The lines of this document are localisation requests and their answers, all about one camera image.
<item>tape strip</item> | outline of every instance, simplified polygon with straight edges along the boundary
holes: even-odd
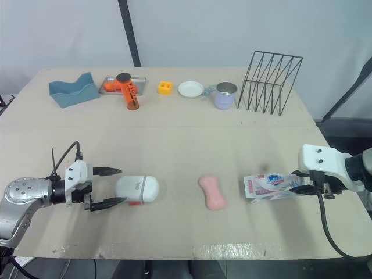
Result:
[[[202,245],[193,250],[195,259],[203,260],[259,260],[283,259],[280,247],[275,243],[238,243]]]

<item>black pole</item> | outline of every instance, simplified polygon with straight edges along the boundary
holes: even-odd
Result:
[[[367,79],[367,77],[372,73],[372,57],[370,60],[364,64],[362,70],[360,71],[359,77],[355,83],[350,87],[350,89],[341,97],[340,100],[330,109],[330,111],[323,117],[318,126],[326,122],[331,116],[342,106],[350,97],[353,95],[355,90]]]
[[[140,56],[138,55],[137,44],[135,43],[132,21],[130,19],[128,2],[127,0],[118,0],[118,2],[124,29],[127,34],[130,53],[132,54],[133,65],[134,67],[141,67]]]

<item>yellow toy cube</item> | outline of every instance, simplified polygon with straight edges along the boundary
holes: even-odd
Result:
[[[158,86],[158,93],[162,95],[170,95],[172,92],[172,83],[170,81],[161,81]]]

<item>wire rack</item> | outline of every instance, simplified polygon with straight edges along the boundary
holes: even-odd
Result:
[[[237,107],[261,108],[265,113],[282,115],[295,84],[303,57],[255,51],[243,80]]]

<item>orange cylinder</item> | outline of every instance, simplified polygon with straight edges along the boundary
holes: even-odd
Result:
[[[132,83],[130,74],[121,73],[116,76],[116,79],[120,83],[120,90],[123,94],[124,100],[127,103],[127,108],[130,110],[136,110],[140,107],[140,103],[137,100],[137,86]]]

